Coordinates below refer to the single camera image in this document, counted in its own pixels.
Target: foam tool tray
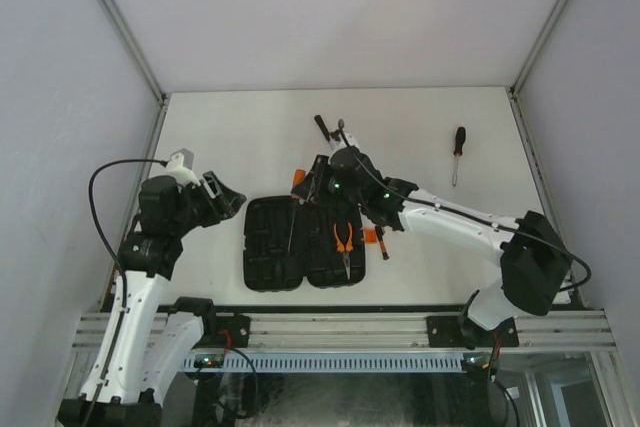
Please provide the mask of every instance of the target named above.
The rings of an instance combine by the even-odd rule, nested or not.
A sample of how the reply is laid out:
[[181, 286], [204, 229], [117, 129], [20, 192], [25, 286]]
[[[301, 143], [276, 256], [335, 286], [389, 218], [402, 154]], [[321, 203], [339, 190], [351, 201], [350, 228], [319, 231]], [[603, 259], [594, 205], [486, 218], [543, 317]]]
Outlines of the foam tool tray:
[[[360, 282], [366, 273], [362, 219], [357, 207], [336, 204], [296, 207], [291, 252], [288, 252], [293, 206], [291, 196], [254, 199], [244, 223], [244, 283], [258, 292], [293, 290], [304, 277], [315, 287], [342, 287]], [[336, 222], [351, 222], [351, 279], [333, 233]]]

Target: white wall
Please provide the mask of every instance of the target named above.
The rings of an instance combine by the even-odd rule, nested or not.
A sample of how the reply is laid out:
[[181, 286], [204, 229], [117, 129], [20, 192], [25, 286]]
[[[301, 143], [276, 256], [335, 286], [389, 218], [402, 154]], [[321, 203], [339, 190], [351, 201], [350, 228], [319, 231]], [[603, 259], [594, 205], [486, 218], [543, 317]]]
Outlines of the white wall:
[[117, 0], [168, 92], [511, 85], [555, 0]]
[[[328, 153], [315, 114], [330, 129], [344, 118], [385, 176], [410, 179], [482, 212], [521, 216], [541, 208], [502, 87], [174, 94], [156, 156], [167, 158], [176, 145], [184, 146], [196, 153], [194, 171], [213, 169], [249, 199], [279, 195], [290, 188], [296, 169], [309, 169], [316, 154]], [[452, 142], [460, 125], [467, 142], [454, 188]], [[154, 166], [152, 172], [161, 170]], [[368, 249], [366, 277], [357, 285], [318, 290], [305, 281], [291, 292], [254, 292], [243, 278], [244, 216], [241, 210], [235, 219], [184, 239], [162, 303], [188, 295], [211, 297], [217, 305], [456, 304], [500, 276], [476, 252], [436, 236], [387, 232], [390, 259], [384, 261], [377, 246]]]
[[[155, 103], [96, 0], [0, 0], [0, 12], [0, 425], [42, 427], [110, 267], [88, 178], [143, 153]], [[110, 239], [136, 172], [98, 182]]]
[[523, 92], [569, 245], [640, 386], [640, 0], [572, 0]]

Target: metal corner post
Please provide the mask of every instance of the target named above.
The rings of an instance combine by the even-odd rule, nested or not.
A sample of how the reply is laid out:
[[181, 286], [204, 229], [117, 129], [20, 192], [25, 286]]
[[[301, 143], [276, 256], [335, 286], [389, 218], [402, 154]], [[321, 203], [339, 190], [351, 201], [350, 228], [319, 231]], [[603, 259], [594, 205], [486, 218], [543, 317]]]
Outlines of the metal corner post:
[[538, 191], [538, 197], [540, 197], [542, 210], [544, 211], [544, 214], [549, 218], [551, 225], [553, 225], [553, 227], [558, 230], [560, 226], [558, 225], [558, 220], [554, 212], [551, 195], [549, 194], [547, 182], [545, 180], [542, 168], [540, 167], [540, 161], [536, 153], [535, 144], [531, 139], [531, 135], [529, 134], [527, 121], [522, 112], [518, 96], [515, 95], [510, 89], [507, 89], [507, 96], [509, 97], [511, 111], [513, 112], [513, 117], [516, 121], [516, 127], [518, 128], [518, 133], [520, 134], [520, 139], [522, 140], [522, 145], [524, 147], [524, 152], [527, 156], [527, 162], [529, 163], [529, 168], [531, 169], [531, 174], [533, 175], [533, 182], [536, 186], [536, 190]]
[[542, 29], [540, 29], [540, 32], [538, 33], [538, 36], [536, 37], [536, 40], [533, 43], [533, 46], [531, 47], [531, 50], [529, 50], [529, 53], [527, 54], [527, 57], [524, 63], [522, 64], [522, 67], [520, 68], [520, 72], [518, 72], [518, 76], [516, 77], [516, 80], [513, 84], [513, 92], [516, 95], [519, 94], [520, 91], [522, 90], [522, 87], [524, 86], [529, 75], [531, 74], [531, 71], [533, 70], [536, 64], [536, 61], [540, 57], [542, 49], [544, 48], [552, 32], [558, 25], [558, 22], [563, 12], [565, 11], [567, 5], [569, 4], [569, 1], [570, 0], [555, 1], [553, 8], [551, 9], [551, 12], [549, 12], [547, 19], [542, 25]]
[[[158, 102], [158, 110], [149, 131], [149, 137], [147, 138], [146, 146], [142, 155], [142, 157], [145, 159], [150, 159], [155, 154], [156, 147], [158, 146], [158, 141], [160, 140], [162, 126], [164, 125], [164, 119], [167, 116], [167, 109], [169, 108], [170, 101], [171, 96], [166, 96], [163, 101]], [[142, 184], [142, 182], [144, 182], [144, 180], [149, 176], [150, 170], [151, 164], [140, 164], [138, 175], [136, 176], [135, 182], [133, 184], [133, 189], [131, 190], [131, 195], [129, 196], [129, 200], [127, 201], [127, 208], [122, 220], [122, 226], [120, 227], [120, 237], [118, 238], [118, 245], [120, 245], [120, 242], [125, 238], [127, 231], [129, 230], [129, 224], [131, 223], [138, 206], [138, 191], [140, 184]], [[105, 285], [104, 294], [100, 298], [98, 305], [96, 306], [96, 309], [98, 311], [104, 307], [106, 300], [111, 295], [111, 288], [114, 278], [113, 276], [115, 275], [115, 272], [115, 266], [112, 266], [111, 273]]]
[[137, 69], [140, 71], [140, 74], [143, 76], [145, 82], [149, 86], [153, 96], [156, 101], [162, 103], [164, 101], [164, 94], [156, 79], [149, 63], [147, 62], [144, 53], [140, 49], [138, 43], [131, 32], [127, 22], [124, 19], [124, 16], [120, 12], [118, 5], [115, 0], [98, 0], [98, 3], [104, 10], [109, 23], [112, 25], [116, 34], [120, 38], [123, 47], [131, 57], [131, 60], [136, 65]]
[[612, 427], [638, 426], [638, 402], [635, 389], [622, 369], [617, 352], [592, 352], [592, 373], [600, 386]]

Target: pliers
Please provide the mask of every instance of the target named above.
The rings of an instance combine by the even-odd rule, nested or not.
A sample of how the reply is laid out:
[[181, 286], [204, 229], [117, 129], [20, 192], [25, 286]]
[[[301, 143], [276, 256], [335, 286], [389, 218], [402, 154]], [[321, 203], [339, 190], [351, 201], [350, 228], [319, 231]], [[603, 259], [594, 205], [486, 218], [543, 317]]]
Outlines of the pliers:
[[351, 222], [345, 224], [333, 224], [333, 235], [336, 237], [337, 251], [342, 254], [342, 263], [344, 264], [344, 270], [347, 273], [347, 280], [351, 280], [351, 257], [350, 253], [353, 252], [353, 226]]

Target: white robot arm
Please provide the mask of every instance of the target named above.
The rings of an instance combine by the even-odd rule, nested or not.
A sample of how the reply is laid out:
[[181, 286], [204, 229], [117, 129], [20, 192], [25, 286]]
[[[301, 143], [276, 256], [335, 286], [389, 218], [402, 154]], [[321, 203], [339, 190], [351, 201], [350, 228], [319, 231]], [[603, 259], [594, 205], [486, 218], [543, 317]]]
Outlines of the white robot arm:
[[246, 197], [213, 172], [198, 177], [193, 154], [174, 153], [162, 175], [141, 187], [140, 211], [118, 252], [124, 276], [98, 357], [78, 399], [65, 399], [58, 421], [71, 426], [160, 425], [164, 398], [184, 356], [199, 341], [218, 339], [211, 299], [180, 298], [160, 340], [147, 353], [162, 292], [182, 253], [181, 239], [196, 227], [233, 217]]
[[331, 155], [317, 156], [293, 193], [319, 204], [356, 203], [378, 226], [435, 235], [475, 251], [501, 269], [501, 278], [476, 291], [459, 318], [469, 345], [479, 345], [506, 319], [549, 312], [571, 261], [579, 259], [566, 250], [543, 215], [530, 211], [516, 219], [485, 214], [439, 199], [411, 182], [383, 178], [356, 139], [344, 131], [343, 121], [329, 132], [320, 116], [315, 120]]

